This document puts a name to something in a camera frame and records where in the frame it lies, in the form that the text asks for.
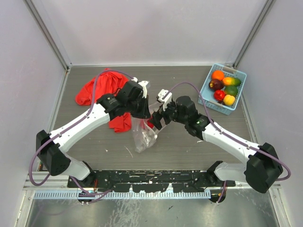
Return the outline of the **red pepper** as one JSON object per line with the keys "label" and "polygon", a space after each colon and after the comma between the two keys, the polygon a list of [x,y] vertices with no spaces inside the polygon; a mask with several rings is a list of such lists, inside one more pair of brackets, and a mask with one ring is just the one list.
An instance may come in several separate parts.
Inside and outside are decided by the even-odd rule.
{"label": "red pepper", "polygon": [[150,127],[150,128],[153,128],[154,125],[152,124],[152,122],[150,120],[147,121],[147,125]]}

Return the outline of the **red tomato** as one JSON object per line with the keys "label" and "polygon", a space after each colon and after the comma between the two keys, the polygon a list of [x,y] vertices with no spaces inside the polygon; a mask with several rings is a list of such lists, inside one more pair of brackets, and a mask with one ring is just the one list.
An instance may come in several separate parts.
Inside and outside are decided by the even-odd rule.
{"label": "red tomato", "polygon": [[214,92],[214,99],[217,101],[222,101],[222,100],[224,100],[225,95],[226,94],[223,90],[216,90]]}

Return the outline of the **clear polka dot zip bag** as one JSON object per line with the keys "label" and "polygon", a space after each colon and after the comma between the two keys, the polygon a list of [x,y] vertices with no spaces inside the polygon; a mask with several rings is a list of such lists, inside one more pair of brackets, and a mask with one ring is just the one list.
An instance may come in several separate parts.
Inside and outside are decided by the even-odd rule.
{"label": "clear polka dot zip bag", "polygon": [[151,121],[151,118],[137,119],[131,117],[132,136],[135,143],[135,151],[138,153],[152,147],[158,138],[158,134],[166,127],[166,125],[164,125],[161,130],[156,129],[155,127],[150,128],[147,125],[148,120]]}

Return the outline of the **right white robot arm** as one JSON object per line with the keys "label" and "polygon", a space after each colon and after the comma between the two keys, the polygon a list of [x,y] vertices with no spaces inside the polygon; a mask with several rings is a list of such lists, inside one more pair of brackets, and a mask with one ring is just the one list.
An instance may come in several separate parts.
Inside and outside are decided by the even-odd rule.
{"label": "right white robot arm", "polygon": [[212,186],[219,186],[223,181],[238,181],[266,193],[282,174],[282,165],[272,145],[259,145],[225,130],[200,114],[190,97],[180,96],[174,101],[169,91],[162,90],[157,101],[161,105],[152,114],[151,123],[158,130],[170,122],[183,124],[191,136],[220,147],[240,161],[239,164],[221,161],[213,164],[207,175]]}

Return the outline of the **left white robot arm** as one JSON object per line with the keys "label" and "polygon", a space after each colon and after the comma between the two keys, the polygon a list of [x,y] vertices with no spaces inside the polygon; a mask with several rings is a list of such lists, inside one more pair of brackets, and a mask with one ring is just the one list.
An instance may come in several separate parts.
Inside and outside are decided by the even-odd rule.
{"label": "left white robot arm", "polygon": [[96,179],[95,172],[86,162],[70,157],[67,152],[88,133],[125,113],[130,113],[134,118],[150,118],[149,86],[148,81],[130,80],[117,92],[104,94],[88,111],[63,127],[50,133],[40,131],[36,135],[37,156],[49,174],[69,175],[83,187],[92,187]]}

